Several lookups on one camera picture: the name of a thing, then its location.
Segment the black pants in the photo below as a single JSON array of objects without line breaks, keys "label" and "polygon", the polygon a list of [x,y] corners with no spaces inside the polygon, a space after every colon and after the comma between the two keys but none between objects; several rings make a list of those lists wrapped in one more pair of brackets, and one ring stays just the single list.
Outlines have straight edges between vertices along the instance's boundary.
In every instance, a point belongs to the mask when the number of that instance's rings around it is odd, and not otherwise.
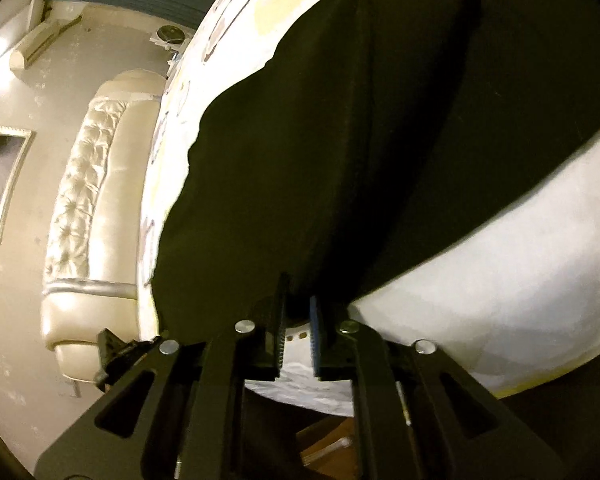
[{"label": "black pants", "polygon": [[600,132],[600,0],[321,0],[201,116],[151,281],[195,342],[280,281],[342,311]]}]

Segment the cream tufted leather headboard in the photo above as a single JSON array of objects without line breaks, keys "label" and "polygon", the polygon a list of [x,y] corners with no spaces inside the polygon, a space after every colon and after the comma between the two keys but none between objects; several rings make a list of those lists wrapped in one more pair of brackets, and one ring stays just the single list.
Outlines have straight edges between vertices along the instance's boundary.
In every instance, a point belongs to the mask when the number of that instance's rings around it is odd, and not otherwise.
[{"label": "cream tufted leather headboard", "polygon": [[44,262],[41,334],[75,382],[99,371],[97,339],[140,339],[140,201],[166,80],[127,70],[88,107],[62,175]]}]

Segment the white patterned bed sheet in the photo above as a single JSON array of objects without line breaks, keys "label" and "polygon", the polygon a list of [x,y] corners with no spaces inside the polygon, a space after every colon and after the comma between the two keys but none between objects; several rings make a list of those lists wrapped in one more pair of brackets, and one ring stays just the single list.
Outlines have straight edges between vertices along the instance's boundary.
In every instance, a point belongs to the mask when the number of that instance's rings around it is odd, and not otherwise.
[{"label": "white patterned bed sheet", "polygon": [[[151,288],[166,218],[188,174],[201,116],[260,70],[295,21],[321,0],[215,0],[176,64],[161,103],[142,206],[140,331],[159,325]],[[347,415],[345,382],[311,370],[310,299],[290,288],[282,374],[261,396]],[[547,382],[600,354],[600,132],[534,190],[474,232],[352,300],[347,314],[387,339],[430,338],[497,396]]]}]

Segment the white wall air conditioner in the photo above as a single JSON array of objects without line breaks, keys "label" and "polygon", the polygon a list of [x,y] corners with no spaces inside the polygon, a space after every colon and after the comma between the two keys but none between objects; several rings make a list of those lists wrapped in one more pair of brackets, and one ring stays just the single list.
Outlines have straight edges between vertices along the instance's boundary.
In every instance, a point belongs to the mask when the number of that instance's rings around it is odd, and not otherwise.
[{"label": "white wall air conditioner", "polygon": [[63,32],[78,24],[82,16],[73,20],[44,21],[24,36],[10,52],[8,66],[11,70],[26,70]]}]

